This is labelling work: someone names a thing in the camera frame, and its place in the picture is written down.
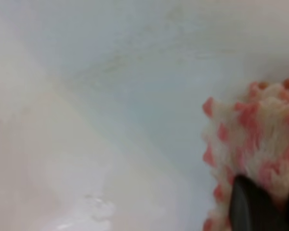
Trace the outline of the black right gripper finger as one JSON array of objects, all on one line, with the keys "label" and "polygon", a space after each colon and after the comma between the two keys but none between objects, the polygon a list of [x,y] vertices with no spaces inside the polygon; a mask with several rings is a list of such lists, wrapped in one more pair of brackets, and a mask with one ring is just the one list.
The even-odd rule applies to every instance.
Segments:
[{"label": "black right gripper finger", "polygon": [[229,221],[233,231],[289,231],[289,197],[281,211],[263,188],[245,176],[236,176]]}]

